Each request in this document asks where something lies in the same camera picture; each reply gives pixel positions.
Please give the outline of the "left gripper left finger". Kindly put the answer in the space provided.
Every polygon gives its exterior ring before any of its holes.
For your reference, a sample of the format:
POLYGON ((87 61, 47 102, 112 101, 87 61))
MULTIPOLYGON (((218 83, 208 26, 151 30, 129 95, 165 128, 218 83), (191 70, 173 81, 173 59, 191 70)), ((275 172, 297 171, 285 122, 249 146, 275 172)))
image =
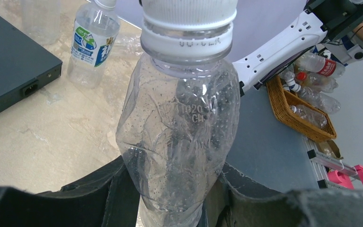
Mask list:
POLYGON ((0 187, 0 227, 133 227, 139 199, 119 157, 57 192, 0 187))

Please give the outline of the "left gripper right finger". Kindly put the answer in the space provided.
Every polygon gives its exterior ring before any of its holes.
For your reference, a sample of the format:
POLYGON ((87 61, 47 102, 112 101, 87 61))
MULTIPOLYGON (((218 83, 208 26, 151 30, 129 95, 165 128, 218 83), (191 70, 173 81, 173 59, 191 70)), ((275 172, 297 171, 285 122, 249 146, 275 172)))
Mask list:
POLYGON ((207 195, 202 227, 363 227, 363 190, 278 192, 229 164, 207 195))

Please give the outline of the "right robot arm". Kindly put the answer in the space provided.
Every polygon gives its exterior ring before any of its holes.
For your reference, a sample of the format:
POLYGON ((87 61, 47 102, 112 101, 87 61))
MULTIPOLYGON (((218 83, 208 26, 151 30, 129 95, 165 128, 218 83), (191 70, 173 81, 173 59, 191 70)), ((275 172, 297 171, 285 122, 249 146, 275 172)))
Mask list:
POLYGON ((348 64, 363 60, 363 47, 351 47, 348 33, 363 22, 363 0, 310 0, 303 12, 283 31, 252 53, 233 63, 238 72, 240 95, 259 89, 305 51, 323 44, 348 64))

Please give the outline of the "blue white bottle cap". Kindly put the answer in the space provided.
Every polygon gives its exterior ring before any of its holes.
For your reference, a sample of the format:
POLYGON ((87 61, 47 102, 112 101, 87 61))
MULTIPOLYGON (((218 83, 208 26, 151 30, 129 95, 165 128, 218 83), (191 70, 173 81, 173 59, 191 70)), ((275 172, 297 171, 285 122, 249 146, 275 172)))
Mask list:
POLYGON ((144 20, 166 29, 199 31, 226 26, 235 19, 237 0, 143 0, 144 20))

